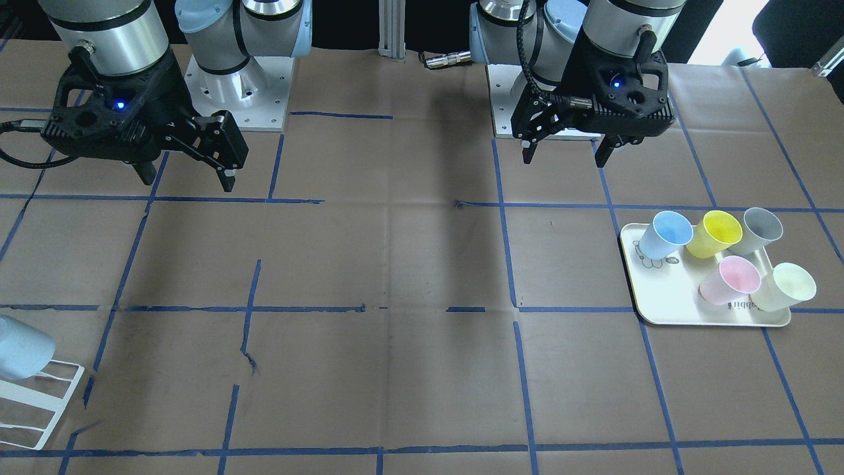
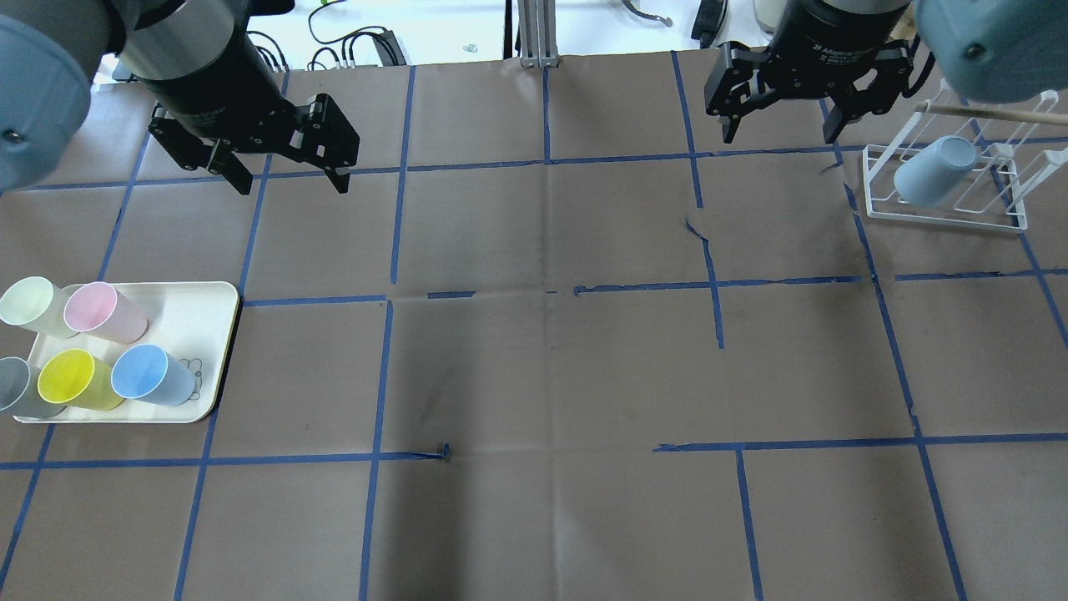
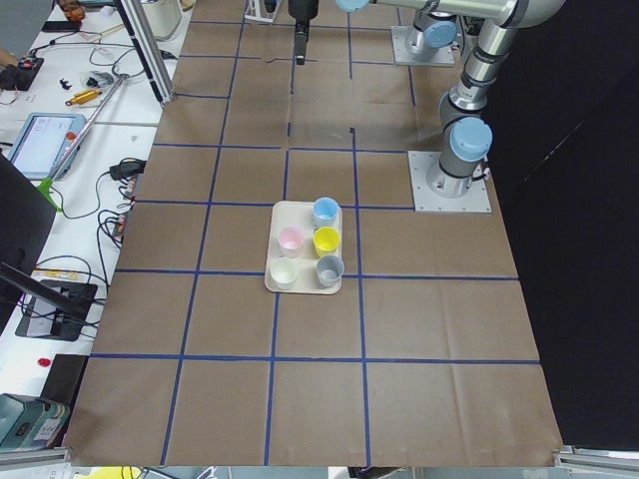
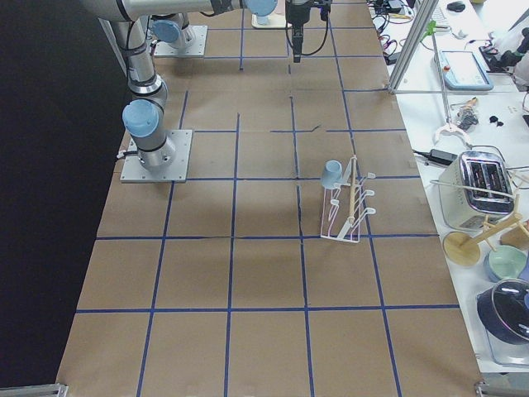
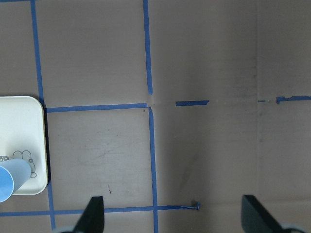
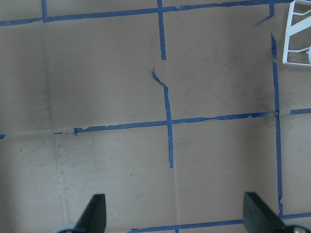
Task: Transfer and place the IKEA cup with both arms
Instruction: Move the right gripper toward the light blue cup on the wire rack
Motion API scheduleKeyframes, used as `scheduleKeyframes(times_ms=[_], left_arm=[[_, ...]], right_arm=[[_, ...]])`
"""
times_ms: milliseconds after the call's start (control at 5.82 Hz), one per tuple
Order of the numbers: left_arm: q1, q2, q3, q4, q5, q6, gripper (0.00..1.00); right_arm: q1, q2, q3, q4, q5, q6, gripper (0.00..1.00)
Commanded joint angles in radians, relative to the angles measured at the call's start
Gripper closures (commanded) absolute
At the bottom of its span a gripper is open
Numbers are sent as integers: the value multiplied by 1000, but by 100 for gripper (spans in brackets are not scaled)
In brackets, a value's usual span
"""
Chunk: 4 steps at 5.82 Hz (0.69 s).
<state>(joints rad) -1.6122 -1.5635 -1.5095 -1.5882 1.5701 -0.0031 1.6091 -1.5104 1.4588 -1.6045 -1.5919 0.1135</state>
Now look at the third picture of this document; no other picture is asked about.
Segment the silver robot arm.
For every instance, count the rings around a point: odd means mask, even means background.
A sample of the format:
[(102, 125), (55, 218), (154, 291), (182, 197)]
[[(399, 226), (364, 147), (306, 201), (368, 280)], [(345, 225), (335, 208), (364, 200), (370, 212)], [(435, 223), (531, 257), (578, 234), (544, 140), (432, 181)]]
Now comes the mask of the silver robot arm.
[(436, 164), (426, 173), (430, 189), (456, 199), (467, 193), (473, 172), (487, 155), (492, 132), (480, 119), (487, 91), (519, 29), (540, 25), (554, 16), (562, 1), (391, 1), (412, 8), (419, 16), (451, 14), (481, 18), (484, 23), (464, 63), (459, 82), (439, 103), (444, 146)]
[(442, 12), (418, 10), (404, 40), (407, 51), (415, 56), (427, 56), (448, 47), (457, 35), (456, 16)]

